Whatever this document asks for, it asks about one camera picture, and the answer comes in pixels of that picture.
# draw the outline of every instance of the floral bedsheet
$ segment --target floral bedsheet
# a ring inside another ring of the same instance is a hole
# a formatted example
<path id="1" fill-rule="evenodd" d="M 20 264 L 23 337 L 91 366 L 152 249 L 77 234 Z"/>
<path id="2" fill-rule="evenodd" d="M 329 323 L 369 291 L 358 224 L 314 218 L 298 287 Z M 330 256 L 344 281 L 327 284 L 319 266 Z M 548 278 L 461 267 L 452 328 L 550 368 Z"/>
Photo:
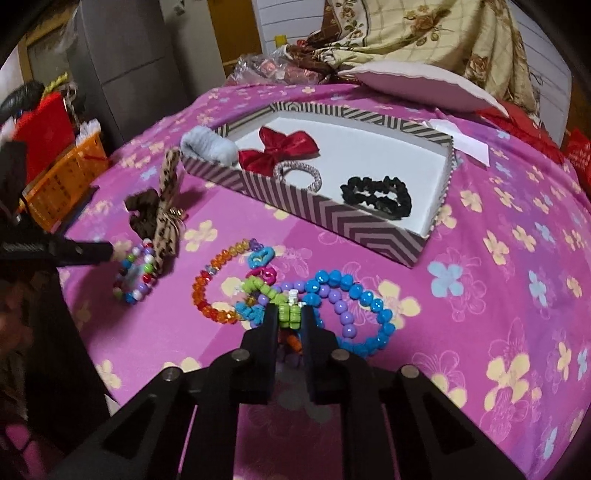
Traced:
<path id="1" fill-rule="evenodd" d="M 143 302 L 128 307 L 113 298 L 116 262 L 60 271 L 80 334 L 115 398 L 126 402 L 166 365 L 201 368 L 239 345 L 248 324 L 222 326 L 204 318 L 191 303 L 191 285 L 218 252 L 254 236 L 275 247 L 280 281 L 337 268 L 378 292 L 395 312 L 397 331 L 370 363 L 389 369 L 416 364 L 527 477 L 544 478 L 591 401 L 591 218 L 568 163 L 557 166 L 494 128 L 364 87 L 227 87 L 117 151 L 117 164 L 97 180 L 100 190 L 69 236 L 107 239 L 121 260 L 139 240 L 124 198 L 157 185 L 164 150 L 195 125 L 219 125 L 278 100 L 349 105 L 416 121 L 447 118 L 490 145 L 491 166 L 458 153 L 437 228 L 412 270 L 186 176 L 180 206 L 189 217 L 180 255 Z M 215 307 L 227 306 L 246 271 L 240 258 L 215 277 L 207 291 Z M 360 338 L 375 334 L 375 315 L 353 302 L 350 309 Z M 333 313 L 323 317 L 327 328 L 340 332 Z M 341 478 L 338 410 L 310 404 L 302 375 L 281 368 L 273 404 L 241 408 L 236 479 Z"/>

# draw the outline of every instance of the blanket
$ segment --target blanket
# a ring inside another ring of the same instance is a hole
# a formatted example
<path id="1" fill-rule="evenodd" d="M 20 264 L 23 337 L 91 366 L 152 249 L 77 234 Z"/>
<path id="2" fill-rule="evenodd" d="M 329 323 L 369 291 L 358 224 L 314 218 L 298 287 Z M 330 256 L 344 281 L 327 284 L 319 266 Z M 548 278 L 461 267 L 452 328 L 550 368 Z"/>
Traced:
<path id="1" fill-rule="evenodd" d="M 414 61 L 462 75 L 528 113 L 537 104 L 523 39 L 505 0 L 326 0 L 308 42 L 337 69 Z"/>

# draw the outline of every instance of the silver hair tie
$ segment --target silver hair tie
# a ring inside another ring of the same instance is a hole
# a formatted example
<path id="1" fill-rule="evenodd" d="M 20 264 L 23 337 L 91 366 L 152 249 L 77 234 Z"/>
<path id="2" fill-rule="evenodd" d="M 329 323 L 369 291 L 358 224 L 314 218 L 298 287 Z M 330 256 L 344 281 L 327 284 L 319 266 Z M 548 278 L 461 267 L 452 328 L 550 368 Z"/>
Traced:
<path id="1" fill-rule="evenodd" d="M 312 183 L 312 185 L 306 188 L 306 190 L 312 193 L 318 192 L 318 190 L 320 190 L 320 187 L 322 187 L 322 178 L 320 177 L 320 172 L 317 168 L 314 168 L 310 164 L 293 160 L 285 160 L 279 162 L 277 165 L 275 165 L 275 168 L 273 168 L 273 176 L 279 181 L 285 181 L 285 179 L 283 178 L 283 169 L 306 171 L 310 175 L 312 175 L 314 177 L 314 182 Z"/>

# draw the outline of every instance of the red cloth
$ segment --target red cloth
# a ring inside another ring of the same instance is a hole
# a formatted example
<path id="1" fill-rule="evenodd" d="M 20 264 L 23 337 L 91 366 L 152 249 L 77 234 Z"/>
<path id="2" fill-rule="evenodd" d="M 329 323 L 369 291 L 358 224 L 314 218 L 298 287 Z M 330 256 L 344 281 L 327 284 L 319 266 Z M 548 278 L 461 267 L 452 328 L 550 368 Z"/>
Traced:
<path id="1" fill-rule="evenodd" d="M 477 113 L 494 123 L 501 130 L 523 140 L 542 152 L 553 162 L 562 165 L 564 155 L 558 145 L 550 138 L 545 128 L 536 127 L 531 118 L 517 105 L 504 101 L 501 101 L 501 103 L 509 113 L 509 118 L 506 118 L 496 108 L 488 108 Z"/>
<path id="2" fill-rule="evenodd" d="M 27 183 L 45 170 L 74 138 L 60 93 L 46 96 L 33 112 L 24 113 L 17 122 L 13 140 L 27 144 Z"/>
<path id="3" fill-rule="evenodd" d="M 238 161 L 243 170 L 272 177 L 273 168 L 280 161 L 296 160 L 318 153 L 318 145 L 314 139 L 301 130 L 285 135 L 269 127 L 261 127 L 259 137 L 265 145 L 264 152 L 258 150 L 238 152 Z"/>

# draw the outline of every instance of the orange basket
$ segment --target orange basket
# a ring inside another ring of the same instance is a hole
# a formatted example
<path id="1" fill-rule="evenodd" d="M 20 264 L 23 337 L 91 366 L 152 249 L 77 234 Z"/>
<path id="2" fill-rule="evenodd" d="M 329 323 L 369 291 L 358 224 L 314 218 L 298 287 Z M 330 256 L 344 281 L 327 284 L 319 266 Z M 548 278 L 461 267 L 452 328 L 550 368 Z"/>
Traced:
<path id="1" fill-rule="evenodd" d="M 31 216 L 44 230 L 51 231 L 108 168 L 109 160 L 96 133 L 60 158 L 25 195 Z"/>

